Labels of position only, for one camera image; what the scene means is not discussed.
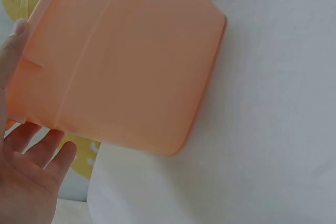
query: white fabric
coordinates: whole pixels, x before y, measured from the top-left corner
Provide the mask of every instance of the white fabric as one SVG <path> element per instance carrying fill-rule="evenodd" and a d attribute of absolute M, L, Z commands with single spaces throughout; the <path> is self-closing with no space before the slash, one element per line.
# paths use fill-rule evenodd
<path fill-rule="evenodd" d="M 336 1 L 213 2 L 229 25 L 188 144 L 102 145 L 94 223 L 336 223 Z"/>
<path fill-rule="evenodd" d="M 52 224 L 92 224 L 87 203 L 59 199 Z"/>

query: plastic container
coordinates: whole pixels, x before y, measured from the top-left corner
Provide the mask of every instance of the plastic container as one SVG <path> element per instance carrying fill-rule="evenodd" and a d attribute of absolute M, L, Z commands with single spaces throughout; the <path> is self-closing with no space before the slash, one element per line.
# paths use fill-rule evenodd
<path fill-rule="evenodd" d="M 174 154 L 225 24 L 208 0 L 40 0 L 7 89 L 8 117 Z"/>

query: white surface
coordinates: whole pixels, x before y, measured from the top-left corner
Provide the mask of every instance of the white surface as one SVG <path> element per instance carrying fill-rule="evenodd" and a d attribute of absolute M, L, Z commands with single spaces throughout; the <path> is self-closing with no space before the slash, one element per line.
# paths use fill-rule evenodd
<path fill-rule="evenodd" d="M 59 199 L 52 224 L 92 224 L 87 203 Z"/>
<path fill-rule="evenodd" d="M 102 145 L 94 223 L 336 223 L 336 1 L 213 2 L 229 24 L 188 144 Z"/>

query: fingernail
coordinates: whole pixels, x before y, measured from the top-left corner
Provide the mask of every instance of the fingernail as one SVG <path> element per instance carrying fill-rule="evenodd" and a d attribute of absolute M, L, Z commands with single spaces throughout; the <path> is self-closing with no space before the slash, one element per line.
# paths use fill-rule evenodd
<path fill-rule="evenodd" d="M 27 21 L 23 18 L 15 22 L 13 27 L 13 35 L 21 35 L 27 29 Z"/>

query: hand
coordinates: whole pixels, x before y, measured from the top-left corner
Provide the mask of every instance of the hand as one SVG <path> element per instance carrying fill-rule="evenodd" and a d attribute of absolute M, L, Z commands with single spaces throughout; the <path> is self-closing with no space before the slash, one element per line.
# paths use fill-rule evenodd
<path fill-rule="evenodd" d="M 40 127 L 25 123 L 4 139 L 6 100 L 4 89 L 13 74 L 27 38 L 27 23 L 19 20 L 0 50 L 0 223 L 50 224 L 59 187 L 75 158 L 76 146 L 66 143 L 52 159 L 63 133 L 51 130 L 25 154 Z"/>

